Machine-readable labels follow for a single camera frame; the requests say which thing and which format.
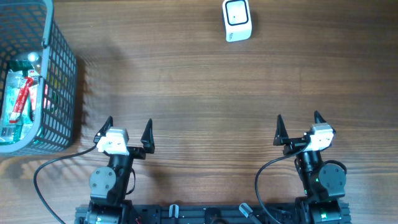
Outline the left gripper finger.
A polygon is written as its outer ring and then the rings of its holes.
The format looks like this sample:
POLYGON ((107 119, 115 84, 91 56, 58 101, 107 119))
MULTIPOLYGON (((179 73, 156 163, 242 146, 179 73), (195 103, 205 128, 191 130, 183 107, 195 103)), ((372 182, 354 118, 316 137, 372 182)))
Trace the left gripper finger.
POLYGON ((101 127, 101 129, 96 133, 94 136, 95 141, 99 141, 103 136, 106 135, 106 132, 113 126, 113 117, 109 116, 104 123, 104 125, 101 127))
POLYGON ((152 119, 149 119, 146 124, 146 128, 141 137, 141 143, 146 153, 153 154, 155 152, 152 119))

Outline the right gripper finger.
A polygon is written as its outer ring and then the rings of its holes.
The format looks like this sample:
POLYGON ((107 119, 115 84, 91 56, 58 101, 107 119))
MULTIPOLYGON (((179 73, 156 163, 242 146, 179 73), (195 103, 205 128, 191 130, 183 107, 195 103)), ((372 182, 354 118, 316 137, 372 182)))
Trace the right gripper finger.
POLYGON ((321 114, 316 110, 314 111, 314 120, 316 124, 322 124, 324 126, 328 126, 330 129, 332 129, 332 133, 336 134, 335 129, 327 123, 327 121, 321 116, 321 114))
POLYGON ((274 146, 283 146, 289 143, 289 135, 287 134, 287 130, 285 128, 284 120, 281 114, 277 116, 277 125, 274 136, 273 145, 274 146))

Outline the green 3M product package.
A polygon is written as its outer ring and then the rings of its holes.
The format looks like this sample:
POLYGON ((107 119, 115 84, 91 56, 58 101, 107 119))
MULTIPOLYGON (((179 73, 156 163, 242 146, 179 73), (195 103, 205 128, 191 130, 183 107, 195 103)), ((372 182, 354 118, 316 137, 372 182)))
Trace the green 3M product package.
POLYGON ((24 139, 32 129, 40 75, 29 60, 10 61, 1 114, 1 144, 24 139))

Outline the yellow liquid Vim bottle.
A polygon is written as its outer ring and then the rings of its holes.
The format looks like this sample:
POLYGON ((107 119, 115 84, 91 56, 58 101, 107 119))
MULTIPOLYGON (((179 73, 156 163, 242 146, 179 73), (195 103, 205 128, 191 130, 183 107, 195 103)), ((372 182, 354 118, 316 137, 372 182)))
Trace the yellow liquid Vim bottle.
POLYGON ((27 55, 28 61, 32 64, 33 67, 39 68, 42 63, 42 56, 37 52, 30 52, 27 55))

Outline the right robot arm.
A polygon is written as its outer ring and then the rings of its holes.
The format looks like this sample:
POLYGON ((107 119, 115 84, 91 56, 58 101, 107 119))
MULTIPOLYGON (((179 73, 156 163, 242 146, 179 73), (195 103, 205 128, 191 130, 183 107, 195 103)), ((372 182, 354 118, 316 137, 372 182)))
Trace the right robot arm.
POLYGON ((331 147, 336 131, 318 111, 315 123, 300 138, 290 138, 281 115, 273 145, 283 146, 283 155, 295 156, 295 168, 305 191, 295 199, 298 223, 351 223, 349 205, 340 199, 345 196, 346 166, 336 160, 324 161, 321 152, 331 147))

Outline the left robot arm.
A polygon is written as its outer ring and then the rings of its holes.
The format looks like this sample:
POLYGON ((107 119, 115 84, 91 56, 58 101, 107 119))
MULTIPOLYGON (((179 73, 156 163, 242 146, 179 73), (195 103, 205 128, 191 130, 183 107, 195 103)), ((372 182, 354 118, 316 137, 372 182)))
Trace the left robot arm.
POLYGON ((77 208, 75 223, 122 224, 141 223, 141 216, 126 196, 134 191, 128 189, 135 159, 144 160, 153 154, 155 143, 153 123, 149 119, 141 137, 141 147, 128 146, 126 129, 113 126, 110 116, 94 137, 95 148, 109 157, 106 166, 95 169, 90 175, 90 202, 87 208, 77 208))

